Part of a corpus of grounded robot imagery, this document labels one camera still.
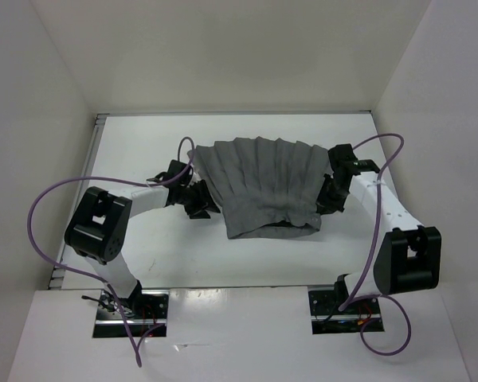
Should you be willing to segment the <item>grey pleated skirt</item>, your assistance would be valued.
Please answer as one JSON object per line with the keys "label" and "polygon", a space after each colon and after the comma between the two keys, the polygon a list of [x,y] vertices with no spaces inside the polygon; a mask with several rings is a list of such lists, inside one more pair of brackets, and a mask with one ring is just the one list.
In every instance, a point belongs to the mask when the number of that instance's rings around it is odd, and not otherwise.
{"label": "grey pleated skirt", "polygon": [[327,149],[281,138],[196,146],[193,167],[221,208],[229,239],[294,239],[321,229],[317,199]]}

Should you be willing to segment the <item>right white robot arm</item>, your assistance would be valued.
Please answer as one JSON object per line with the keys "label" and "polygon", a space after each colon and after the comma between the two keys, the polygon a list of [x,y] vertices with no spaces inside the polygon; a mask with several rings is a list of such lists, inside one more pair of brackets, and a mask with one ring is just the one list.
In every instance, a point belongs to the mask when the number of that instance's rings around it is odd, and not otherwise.
{"label": "right white robot arm", "polygon": [[384,182],[370,159],[360,160],[350,144],[335,146],[328,156],[331,174],[325,176],[316,205],[324,214],[343,212],[353,197],[373,219],[374,234],[365,267],[340,275],[333,303],[352,312],[362,298],[431,290],[437,287],[441,265],[441,234],[413,217]]}

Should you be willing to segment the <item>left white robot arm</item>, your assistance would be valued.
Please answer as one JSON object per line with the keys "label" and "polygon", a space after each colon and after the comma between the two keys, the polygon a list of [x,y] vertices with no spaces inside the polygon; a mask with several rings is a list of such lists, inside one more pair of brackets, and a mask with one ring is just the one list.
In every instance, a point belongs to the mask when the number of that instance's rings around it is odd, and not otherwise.
{"label": "left white robot arm", "polygon": [[86,259],[107,292],[116,296],[114,307],[125,318],[149,305],[122,254],[129,220],[172,205],[181,205],[194,220],[220,212],[206,182],[194,181],[193,168],[184,162],[171,161],[168,170],[148,181],[153,184],[116,191],[88,188],[65,231],[65,243]]}

